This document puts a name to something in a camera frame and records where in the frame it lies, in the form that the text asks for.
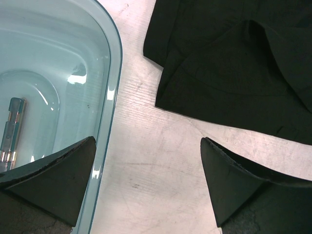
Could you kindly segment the black long sleeve shirt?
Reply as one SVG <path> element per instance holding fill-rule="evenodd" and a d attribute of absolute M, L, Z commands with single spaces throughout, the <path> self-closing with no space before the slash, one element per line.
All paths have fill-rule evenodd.
<path fill-rule="evenodd" d="M 143 54 L 156 107 L 311 144 L 311 1 L 158 0 Z"/>

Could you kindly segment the translucent blue plastic bin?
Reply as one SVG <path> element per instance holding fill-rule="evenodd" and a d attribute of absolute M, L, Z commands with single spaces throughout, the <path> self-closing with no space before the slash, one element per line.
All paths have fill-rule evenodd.
<path fill-rule="evenodd" d="M 86 137 L 96 154 L 75 234 L 95 216 L 122 65 L 121 40 L 96 0 L 3 0 L 0 3 L 0 130 L 13 99 L 25 114 L 9 156 L 19 167 Z"/>

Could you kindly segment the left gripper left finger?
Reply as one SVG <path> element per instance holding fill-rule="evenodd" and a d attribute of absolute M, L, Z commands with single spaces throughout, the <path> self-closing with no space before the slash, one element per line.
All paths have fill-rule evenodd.
<path fill-rule="evenodd" d="M 2 234 L 69 234 L 76 226 L 96 154 L 89 136 L 0 174 Z"/>

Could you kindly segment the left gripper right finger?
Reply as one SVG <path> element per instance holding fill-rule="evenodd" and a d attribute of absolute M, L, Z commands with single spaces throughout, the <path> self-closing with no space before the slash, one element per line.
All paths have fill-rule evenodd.
<path fill-rule="evenodd" d="M 264 167 L 207 137 L 200 153 L 216 224 L 224 234 L 311 233 L 311 181 Z"/>

